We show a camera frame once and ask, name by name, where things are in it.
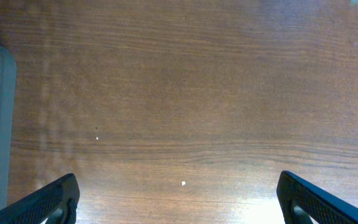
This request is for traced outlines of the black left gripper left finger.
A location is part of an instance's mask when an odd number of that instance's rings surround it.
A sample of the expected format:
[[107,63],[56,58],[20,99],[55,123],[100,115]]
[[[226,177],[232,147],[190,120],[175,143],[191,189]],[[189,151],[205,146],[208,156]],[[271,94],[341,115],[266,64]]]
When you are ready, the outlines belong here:
[[80,190],[74,174],[66,174],[0,210],[0,224],[75,224]]

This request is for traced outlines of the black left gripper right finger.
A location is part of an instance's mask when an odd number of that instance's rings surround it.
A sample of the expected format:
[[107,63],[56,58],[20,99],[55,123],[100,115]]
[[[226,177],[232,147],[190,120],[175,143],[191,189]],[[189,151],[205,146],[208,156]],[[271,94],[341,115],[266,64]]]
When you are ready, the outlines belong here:
[[358,208],[284,170],[277,197],[285,223],[358,223]]

